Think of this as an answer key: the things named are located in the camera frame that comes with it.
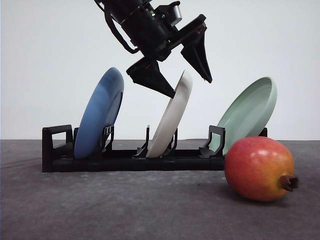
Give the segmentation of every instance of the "dish rack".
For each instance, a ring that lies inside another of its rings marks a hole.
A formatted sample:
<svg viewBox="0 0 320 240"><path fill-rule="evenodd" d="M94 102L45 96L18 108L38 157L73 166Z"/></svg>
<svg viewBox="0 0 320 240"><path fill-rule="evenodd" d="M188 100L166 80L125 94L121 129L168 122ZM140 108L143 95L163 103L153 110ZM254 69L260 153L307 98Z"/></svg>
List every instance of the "dish rack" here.
<svg viewBox="0 0 320 240"><path fill-rule="evenodd" d="M208 139L198 149L177 149L178 129L161 157L147 158L150 126L146 128L145 142L134 149L113 149L115 126L106 126L101 133L101 147L86 158L74 158L78 127L60 125L42 129L42 172L100 172L100 171L223 171L226 129L209 126ZM65 133L65 144L54 147L54 134ZM213 151L209 144L213 135L220 136L219 147ZM260 136L267 137L264 128Z"/></svg>

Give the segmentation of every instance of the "light green plate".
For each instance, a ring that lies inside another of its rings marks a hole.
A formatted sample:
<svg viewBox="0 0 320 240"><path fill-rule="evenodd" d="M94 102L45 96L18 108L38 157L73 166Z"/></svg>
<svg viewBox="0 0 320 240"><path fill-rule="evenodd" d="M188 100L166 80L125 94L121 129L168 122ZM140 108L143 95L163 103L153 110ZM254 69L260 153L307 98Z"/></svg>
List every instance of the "light green plate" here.
<svg viewBox="0 0 320 240"><path fill-rule="evenodd" d="M269 121L277 102L277 87L269 77L263 77L248 86L230 105L217 124L225 128L223 155L239 139L258 136ZM215 151L220 136L214 135L209 148Z"/></svg>

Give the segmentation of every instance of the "gray table surface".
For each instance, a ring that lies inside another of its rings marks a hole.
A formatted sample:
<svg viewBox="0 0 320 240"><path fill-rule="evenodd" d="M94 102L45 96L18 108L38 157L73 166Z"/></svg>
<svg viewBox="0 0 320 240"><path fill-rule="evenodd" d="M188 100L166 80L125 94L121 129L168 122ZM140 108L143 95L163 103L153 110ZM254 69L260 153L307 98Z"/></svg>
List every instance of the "gray table surface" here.
<svg viewBox="0 0 320 240"><path fill-rule="evenodd" d="M1 239L320 239L320 141L282 143L295 158L299 188L261 203L235 194L223 171L41 173L40 140L2 140Z"/></svg>

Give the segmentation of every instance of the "white wall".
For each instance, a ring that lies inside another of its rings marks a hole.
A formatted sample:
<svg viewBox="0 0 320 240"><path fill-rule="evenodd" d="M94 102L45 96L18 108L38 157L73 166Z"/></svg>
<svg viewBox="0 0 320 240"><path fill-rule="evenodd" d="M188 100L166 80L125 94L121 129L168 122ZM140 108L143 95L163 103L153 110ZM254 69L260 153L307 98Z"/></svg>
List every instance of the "white wall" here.
<svg viewBox="0 0 320 240"><path fill-rule="evenodd" d="M151 4L168 4L154 0ZM182 0L183 27L199 14L207 24L209 84L181 56L181 46L160 63L175 87L183 69L193 90L179 138L206 138L250 83L270 76L278 101L268 123L278 140L320 140L320 1ZM40 139L42 127L80 124L104 72L117 67L125 93L117 139L154 133L168 98L134 84L126 69L140 59L126 52L93 0L1 1L1 139Z"/></svg>

